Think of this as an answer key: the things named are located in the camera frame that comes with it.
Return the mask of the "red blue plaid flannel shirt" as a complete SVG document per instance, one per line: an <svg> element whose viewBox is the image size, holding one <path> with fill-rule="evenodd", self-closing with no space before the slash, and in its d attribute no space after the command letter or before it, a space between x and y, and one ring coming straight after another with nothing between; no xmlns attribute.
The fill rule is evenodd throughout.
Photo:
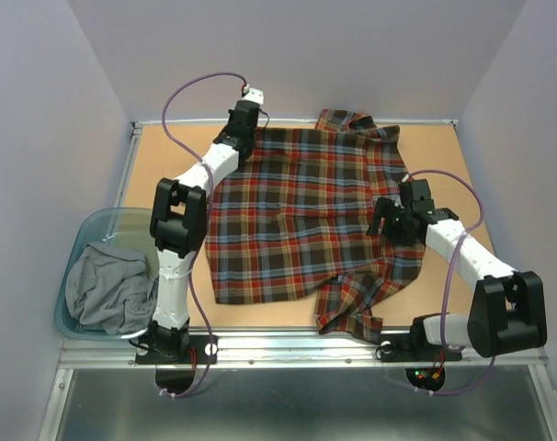
<svg viewBox="0 0 557 441"><path fill-rule="evenodd" d="M215 188L205 249L216 302L312 295L320 334L377 342L373 306L414 282L425 254L369 233L377 200L396 198L406 172L399 135L333 109L311 129L259 130L250 158Z"/></svg>

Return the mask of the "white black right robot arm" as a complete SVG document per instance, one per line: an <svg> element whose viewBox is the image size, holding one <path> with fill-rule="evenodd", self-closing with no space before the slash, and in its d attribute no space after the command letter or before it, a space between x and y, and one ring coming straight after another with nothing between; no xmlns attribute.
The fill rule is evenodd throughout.
<svg viewBox="0 0 557 441"><path fill-rule="evenodd" d="M436 208L425 179L402 182L399 189L397 199L378 198L368 233L395 245L421 243L435 251L472 290L472 305L466 316L443 311L415 318L399 341L383 344L383 354L423 359L448 345L489 358L545 346L541 278L502 262L451 209Z"/></svg>

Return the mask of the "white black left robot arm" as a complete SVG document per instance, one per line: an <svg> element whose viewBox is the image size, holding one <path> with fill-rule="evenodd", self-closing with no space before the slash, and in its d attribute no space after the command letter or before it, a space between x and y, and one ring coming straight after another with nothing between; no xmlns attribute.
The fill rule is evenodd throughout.
<svg viewBox="0 0 557 441"><path fill-rule="evenodd" d="M189 279L207 235L210 197L254 150L263 102L257 96L238 100L197 163L156 186L149 233L157 249L158 293L153 318L137 338L138 364L176 364L188 354Z"/></svg>

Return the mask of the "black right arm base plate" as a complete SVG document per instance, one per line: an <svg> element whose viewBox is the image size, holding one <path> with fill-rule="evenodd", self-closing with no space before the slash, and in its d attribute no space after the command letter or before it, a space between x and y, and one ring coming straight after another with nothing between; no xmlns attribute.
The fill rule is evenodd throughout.
<svg viewBox="0 0 557 441"><path fill-rule="evenodd" d="M441 345L432 345L423 337L413 337L409 333L381 334L379 360L385 363L461 361L460 353L452 353Z"/></svg>

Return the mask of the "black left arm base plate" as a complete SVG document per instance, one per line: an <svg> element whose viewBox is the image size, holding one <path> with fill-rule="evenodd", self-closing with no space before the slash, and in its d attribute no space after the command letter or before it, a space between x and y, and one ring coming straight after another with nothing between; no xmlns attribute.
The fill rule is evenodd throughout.
<svg viewBox="0 0 557 441"><path fill-rule="evenodd" d="M192 335L179 347L170 350L151 347L144 337L130 341L136 351L135 363L142 366L214 365L217 363L217 343L217 335L213 336L211 344L210 338L205 334Z"/></svg>

